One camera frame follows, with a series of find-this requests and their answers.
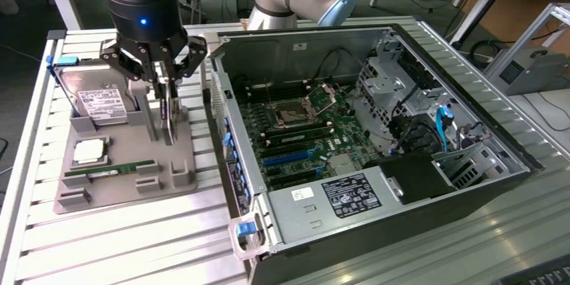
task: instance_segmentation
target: white table leg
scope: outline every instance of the white table leg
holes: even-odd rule
[[[475,20],[476,15],[479,14],[484,4],[487,3],[488,0],[478,0],[478,2],[475,3],[475,6],[472,6],[470,13],[467,14],[462,25],[459,26],[455,34],[454,34],[454,38],[451,38],[450,43],[454,43],[455,41],[459,40],[459,38],[462,38],[462,35],[464,33],[464,31],[467,30],[467,27],[470,26],[471,22]]]
[[[377,0],[371,0],[369,4],[371,7],[375,7],[377,5]]]
[[[57,10],[60,11],[62,22],[68,30],[82,29],[81,20],[78,18],[77,9],[73,0],[54,0]]]
[[[452,5],[455,8],[459,7],[460,4],[462,4],[462,0],[454,0]]]

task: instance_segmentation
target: blue pcie slot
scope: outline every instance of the blue pcie slot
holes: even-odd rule
[[[312,148],[311,150],[307,150],[305,152],[301,152],[299,154],[287,155],[277,158],[272,158],[269,160],[264,160],[263,166],[269,167],[269,166],[276,166],[285,163],[297,162],[299,160],[307,160],[312,157],[312,153],[315,152],[315,150],[316,148]]]

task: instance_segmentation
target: hard drive label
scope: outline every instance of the hard drive label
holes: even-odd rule
[[[381,206],[364,174],[331,180],[321,185],[332,210],[339,218],[345,218]]]
[[[77,91],[77,94],[92,120],[126,117],[117,89]]]

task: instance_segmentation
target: wires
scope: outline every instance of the wires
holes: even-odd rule
[[[452,0],[448,0],[444,4],[442,4],[440,6],[435,6],[435,7],[424,7],[421,4],[416,3],[415,0],[409,0],[415,6],[417,6],[419,8],[427,9],[428,13],[433,12],[433,9],[439,9],[443,8],[446,5],[448,5],[451,3]]]
[[[228,2],[225,0],[221,0],[221,14],[223,14],[223,8],[225,8],[225,10],[228,11],[229,21],[233,20],[233,16],[231,16],[231,10],[228,7]]]
[[[22,53],[21,51],[17,51],[17,50],[16,50],[16,49],[13,49],[10,46],[5,46],[5,45],[0,44],[0,47],[1,47],[1,48],[4,48],[4,49],[8,49],[9,51],[13,51],[17,55],[21,55],[21,56],[24,56],[24,57],[26,57],[26,58],[29,58],[29,59],[33,59],[33,60],[34,60],[34,61],[37,61],[37,62],[41,62],[41,60],[40,60],[40,59],[34,58],[34,56],[28,55],[26,53]]]
[[[6,152],[9,143],[4,138],[0,138],[0,140],[4,142],[4,146],[1,147],[1,150],[0,150],[0,160],[1,160],[1,158],[4,157],[4,153]]]
[[[339,56],[337,56],[337,59],[336,59],[335,67],[332,68],[332,71],[331,71],[331,76],[332,76],[333,71],[339,68],[339,65],[340,65],[340,51],[343,51],[344,53],[347,53],[347,54],[348,54],[348,55],[355,59],[355,61],[357,62],[357,64],[359,64],[361,67],[364,67],[364,64],[363,64],[363,62],[360,61],[360,59],[357,59],[357,57],[355,56],[355,54],[353,54],[352,52],[349,52],[349,50],[348,50],[347,48],[344,48],[344,47],[335,47],[335,48],[332,48],[332,49],[327,52],[327,54],[325,54],[325,56],[324,56],[323,60],[320,61],[320,64],[319,64],[317,70],[316,70],[315,74],[312,75],[312,77],[311,77],[311,79],[309,79],[309,83],[313,83],[313,82],[315,82],[315,80],[317,79],[317,77],[319,77],[319,75],[320,75],[320,71],[321,71],[321,69],[323,69],[323,65],[324,65],[324,63],[325,63],[325,61],[327,61],[328,57],[332,55],[332,53],[336,53]]]
[[[468,0],[463,0],[462,6],[460,6],[460,7],[458,7],[458,9],[456,9],[455,16],[454,16],[454,18],[451,19],[451,21],[448,22],[448,25],[447,25],[446,31],[443,32],[443,35],[446,36],[446,38],[447,38],[448,36],[451,36],[451,35],[455,33],[455,31],[459,29],[459,26],[458,26],[458,28],[455,28],[455,31],[454,31],[452,33],[447,34],[447,32],[448,32],[448,30],[450,30],[450,28],[451,28],[451,26],[452,26],[452,24],[454,24],[454,22],[455,22],[455,19],[458,18],[459,14],[463,12],[463,8],[464,8],[464,5],[467,4],[467,2],[468,2]]]
[[[5,170],[2,170],[1,172],[0,172],[0,176],[1,175],[4,175],[6,172],[9,172],[10,170],[12,170],[12,168],[13,168],[14,166],[10,166],[9,168],[6,168]]]
[[[405,95],[405,97],[399,102],[396,102],[396,104],[395,104],[395,106],[392,108],[392,112],[389,114],[389,119],[393,118],[395,110],[399,107],[401,107],[401,105],[407,102],[407,100],[411,98],[412,94],[416,92],[417,88],[419,88],[419,84],[416,83],[415,86],[413,86],[413,88],[409,90],[408,94]]]
[[[542,95],[542,93],[538,93],[539,94],[539,96],[542,97],[542,99],[552,106],[552,107],[555,107],[555,108],[558,108],[564,114],[566,114],[566,117],[570,119],[570,115],[568,115],[568,113],[566,112],[566,110],[563,110],[559,106],[556,106],[554,103],[551,103],[547,99],[546,99],[546,97]],[[532,107],[532,109],[534,109],[534,111],[538,113],[538,116],[542,118],[542,120],[544,121],[544,123],[547,124],[547,126],[550,127],[550,129],[551,130],[554,130],[554,131],[566,131],[566,130],[568,130],[570,129],[570,126],[568,127],[566,127],[566,128],[563,128],[563,129],[559,129],[559,128],[554,128],[552,127],[552,125],[550,125],[550,122],[546,120],[546,118],[544,118],[544,115],[542,115],[542,113],[539,112],[539,110],[538,110],[538,108],[536,108],[536,106],[532,104],[532,102],[530,101],[530,99],[526,97],[526,95],[522,95],[523,96],[523,98],[526,99],[526,101],[528,102],[528,104],[530,104],[530,106]]]
[[[439,143],[439,148],[440,148],[440,150],[443,151],[443,152],[447,152],[446,151],[446,143],[443,142],[443,140],[442,140],[442,137],[438,135],[438,132],[435,131],[435,128],[433,127],[431,127],[429,125],[427,125],[424,122],[419,122],[417,123],[417,125],[420,125],[423,128],[425,128],[427,129],[427,131],[429,132],[429,134],[431,134],[431,136],[433,136],[433,138],[435,138],[435,140],[438,141],[438,143]]]
[[[538,36],[538,37],[535,37],[535,38],[531,38],[530,40],[532,41],[532,40],[538,40],[538,39],[540,39],[540,38],[546,38],[546,37],[548,37],[551,34],[554,34],[554,33],[556,33],[556,32],[559,32],[560,30],[564,30],[567,27],[564,27],[564,28],[556,28],[555,30],[552,30],[551,32],[548,32],[548,33],[546,33],[546,34],[543,34],[542,36]],[[478,67],[478,68],[484,68],[486,67],[486,65],[487,65],[487,63],[488,62],[482,62],[479,59],[475,59],[475,56],[480,56],[480,54],[478,54],[478,53],[475,53],[476,52],[476,50],[479,50],[482,47],[490,47],[491,49],[492,49],[492,57],[494,56],[496,56],[496,54],[499,53],[499,51],[500,51],[500,47],[499,47],[499,45],[498,44],[500,44],[500,43],[515,43],[516,41],[500,41],[500,40],[490,40],[490,39],[487,39],[487,40],[482,40],[482,41],[478,41],[472,46],[471,46],[471,49],[470,49],[470,53],[468,53],[468,55],[467,55],[467,59],[472,62],[472,65],[475,65],[475,67]]]

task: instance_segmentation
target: blue cable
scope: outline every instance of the blue cable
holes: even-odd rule
[[[454,118],[454,114],[451,113],[451,110],[448,110],[447,106],[439,107],[438,111],[435,112],[435,127],[438,128],[438,133],[443,141],[443,152],[447,153],[447,138],[446,138],[446,133],[443,133],[444,117]]]

